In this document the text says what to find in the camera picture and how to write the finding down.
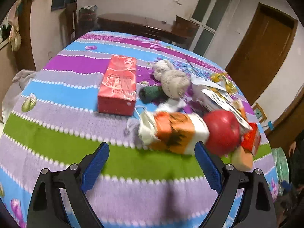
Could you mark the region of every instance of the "red box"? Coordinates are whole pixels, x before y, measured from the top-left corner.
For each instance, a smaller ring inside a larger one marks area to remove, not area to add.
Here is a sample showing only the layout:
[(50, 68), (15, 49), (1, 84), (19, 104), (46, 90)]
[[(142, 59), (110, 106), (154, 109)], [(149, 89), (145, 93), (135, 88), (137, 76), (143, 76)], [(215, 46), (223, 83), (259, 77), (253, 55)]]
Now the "red box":
[(136, 102), (136, 59), (113, 55), (98, 92), (98, 111), (131, 116)]
[(260, 145), (261, 135), (256, 123), (249, 122), (248, 124), (252, 127), (252, 130), (244, 134), (241, 146), (255, 156)]

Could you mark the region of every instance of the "orange and white package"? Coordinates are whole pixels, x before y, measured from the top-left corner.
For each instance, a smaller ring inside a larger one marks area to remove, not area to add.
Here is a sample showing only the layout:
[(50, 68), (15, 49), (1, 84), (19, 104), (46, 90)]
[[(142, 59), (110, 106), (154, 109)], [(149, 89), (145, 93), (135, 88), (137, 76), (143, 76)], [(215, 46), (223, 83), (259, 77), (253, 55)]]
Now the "orange and white package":
[(140, 114), (138, 135), (142, 143), (153, 150), (194, 154), (195, 144), (198, 141), (205, 143), (209, 130), (196, 113), (152, 113), (144, 110)]

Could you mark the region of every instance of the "table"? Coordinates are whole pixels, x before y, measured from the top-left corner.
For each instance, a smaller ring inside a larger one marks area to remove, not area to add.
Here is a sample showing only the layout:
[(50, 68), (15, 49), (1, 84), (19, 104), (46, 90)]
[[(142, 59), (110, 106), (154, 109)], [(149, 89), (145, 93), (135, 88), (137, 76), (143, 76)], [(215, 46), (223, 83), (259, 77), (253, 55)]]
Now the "table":
[[(24, 227), (36, 179), (43, 168), (62, 170), (105, 141), (110, 157), (87, 198), (106, 228), (198, 227), (214, 203), (211, 190), (193, 156), (150, 151), (136, 133), (139, 121), (97, 112), (97, 93), (112, 54), (137, 59), (137, 90), (145, 84), (159, 85), (152, 78), (154, 62), (170, 60), (177, 69), (210, 77), (222, 69), (190, 51), (158, 40), (117, 32), (94, 31), (68, 45), (41, 70), (22, 92), (0, 139), (0, 196), (9, 212)], [(22, 111), (28, 97), (33, 108)], [(258, 123), (239, 91), (248, 120)], [(191, 100), (187, 92), (185, 98)], [(143, 105), (137, 99), (136, 105)], [(153, 103), (145, 107), (154, 111)], [(184, 111), (191, 112), (187, 106)], [(278, 178), (269, 143), (261, 130), (261, 143), (253, 168), (263, 170), (273, 198)], [(230, 155), (222, 157), (230, 162)], [(232, 225), (242, 192), (231, 208), (226, 226)], [(77, 226), (64, 193), (67, 214)]]
[(157, 40), (168, 39), (169, 42), (184, 44), (190, 37), (174, 26), (156, 19), (123, 13), (106, 13), (98, 16), (99, 29), (130, 33)]

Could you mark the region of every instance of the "wooden table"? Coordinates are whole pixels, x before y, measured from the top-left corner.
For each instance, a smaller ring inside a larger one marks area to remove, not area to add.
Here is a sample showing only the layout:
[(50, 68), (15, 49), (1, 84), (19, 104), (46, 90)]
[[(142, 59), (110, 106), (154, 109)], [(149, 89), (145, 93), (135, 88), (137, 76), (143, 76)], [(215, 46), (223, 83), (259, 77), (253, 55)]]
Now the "wooden table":
[(131, 14), (102, 14), (98, 16), (98, 25), (102, 31), (129, 33), (162, 41), (167, 39), (170, 43), (184, 44), (189, 39), (188, 35), (175, 30), (171, 24)]

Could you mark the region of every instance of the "snack package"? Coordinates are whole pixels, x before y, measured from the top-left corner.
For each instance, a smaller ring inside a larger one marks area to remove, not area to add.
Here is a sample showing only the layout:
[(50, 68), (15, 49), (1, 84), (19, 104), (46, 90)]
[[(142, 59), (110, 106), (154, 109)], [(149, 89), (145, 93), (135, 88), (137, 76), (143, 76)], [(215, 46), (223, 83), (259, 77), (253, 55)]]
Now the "snack package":
[(257, 150), (259, 149), (261, 135), (256, 123), (250, 122), (249, 125), (251, 126), (252, 130), (244, 135), (241, 146), (255, 156)]
[(140, 114), (139, 138), (153, 150), (170, 151), (176, 154), (194, 154), (198, 141), (205, 143), (209, 137), (206, 123), (196, 113)]
[(113, 55), (98, 92), (98, 111), (131, 116), (136, 102), (136, 59)]
[(208, 87), (204, 87), (200, 92), (196, 93), (195, 96), (196, 101), (198, 101), (201, 106), (205, 107), (210, 112), (218, 109), (231, 111), (240, 124), (241, 135), (246, 134), (252, 129), (241, 116), (241, 113), (235, 107), (233, 107), (233, 105), (231, 105), (225, 99), (221, 98), (218, 94), (210, 90)]

